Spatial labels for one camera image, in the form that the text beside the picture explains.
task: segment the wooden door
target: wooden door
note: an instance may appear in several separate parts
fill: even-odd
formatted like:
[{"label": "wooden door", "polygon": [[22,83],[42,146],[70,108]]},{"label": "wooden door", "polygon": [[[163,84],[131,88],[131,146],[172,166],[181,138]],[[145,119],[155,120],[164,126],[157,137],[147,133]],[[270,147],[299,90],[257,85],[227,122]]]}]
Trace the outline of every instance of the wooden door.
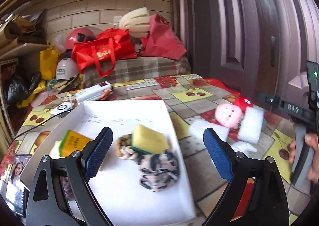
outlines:
[{"label": "wooden door", "polygon": [[314,0],[277,0],[281,60],[277,95],[308,107],[306,61],[318,62],[319,10]]},{"label": "wooden door", "polygon": [[[194,58],[194,72],[216,78],[255,102],[259,91],[274,93],[279,63],[274,0],[209,0],[209,6],[211,57]],[[207,62],[208,71],[203,68]]]}]

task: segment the white helmet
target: white helmet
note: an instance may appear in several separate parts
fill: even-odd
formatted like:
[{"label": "white helmet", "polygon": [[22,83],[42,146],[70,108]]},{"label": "white helmet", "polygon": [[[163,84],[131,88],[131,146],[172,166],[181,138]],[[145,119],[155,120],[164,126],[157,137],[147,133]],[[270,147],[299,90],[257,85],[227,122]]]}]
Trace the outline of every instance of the white helmet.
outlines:
[{"label": "white helmet", "polygon": [[69,80],[79,73],[77,64],[70,58],[64,58],[56,66],[55,78]]}]

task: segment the door handle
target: door handle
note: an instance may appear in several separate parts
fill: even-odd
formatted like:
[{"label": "door handle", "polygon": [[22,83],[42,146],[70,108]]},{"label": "door handle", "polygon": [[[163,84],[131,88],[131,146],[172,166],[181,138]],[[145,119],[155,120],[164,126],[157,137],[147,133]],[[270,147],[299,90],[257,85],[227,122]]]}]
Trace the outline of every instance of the door handle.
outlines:
[{"label": "door handle", "polygon": [[275,36],[271,36],[271,44],[270,44],[270,66],[275,66],[275,44],[276,44],[276,38]]}]

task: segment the plastic bag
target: plastic bag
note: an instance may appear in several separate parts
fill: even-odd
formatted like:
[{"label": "plastic bag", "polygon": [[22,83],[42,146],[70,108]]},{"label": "plastic bag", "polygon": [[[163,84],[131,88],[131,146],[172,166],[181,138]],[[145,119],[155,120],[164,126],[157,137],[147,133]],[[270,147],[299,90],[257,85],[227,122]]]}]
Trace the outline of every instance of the plastic bag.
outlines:
[{"label": "plastic bag", "polygon": [[23,100],[21,103],[17,103],[18,108],[27,107],[36,97],[36,95],[47,88],[47,82],[41,80],[38,82],[37,87],[31,92],[27,99]]},{"label": "plastic bag", "polygon": [[28,98],[30,82],[26,80],[24,70],[18,69],[12,74],[8,89],[8,104],[16,104]]},{"label": "plastic bag", "polygon": [[55,77],[59,56],[59,52],[52,46],[40,52],[40,72],[43,80],[51,80]]},{"label": "plastic bag", "polygon": [[186,49],[183,43],[169,26],[169,22],[160,15],[152,15],[150,18],[150,35],[141,38],[145,57],[164,57],[179,60],[185,55]]},{"label": "plastic bag", "polygon": [[54,45],[54,47],[59,53],[65,52],[64,42],[65,42],[65,39],[62,37],[61,34],[58,34],[52,40],[52,44]]},{"label": "plastic bag", "polygon": [[9,82],[7,103],[16,104],[28,99],[30,94],[38,88],[40,77],[41,74],[38,72],[32,76],[30,81],[24,69],[17,68],[15,73],[12,74]]}]

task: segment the yellow bag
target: yellow bag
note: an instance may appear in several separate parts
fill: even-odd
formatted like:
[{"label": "yellow bag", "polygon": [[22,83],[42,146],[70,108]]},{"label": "yellow bag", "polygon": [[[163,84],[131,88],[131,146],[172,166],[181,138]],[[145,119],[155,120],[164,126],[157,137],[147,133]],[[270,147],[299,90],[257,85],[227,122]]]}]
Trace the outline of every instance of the yellow bag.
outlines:
[{"label": "yellow bag", "polygon": [[60,54],[52,46],[40,52],[40,72],[43,80],[55,78],[59,56]]},{"label": "yellow bag", "polygon": [[20,103],[17,103],[17,107],[19,109],[23,107],[27,107],[35,99],[36,95],[45,89],[47,89],[47,82],[45,80],[41,80],[39,82],[38,87],[34,89],[34,91],[29,95],[27,99],[23,100]]}]

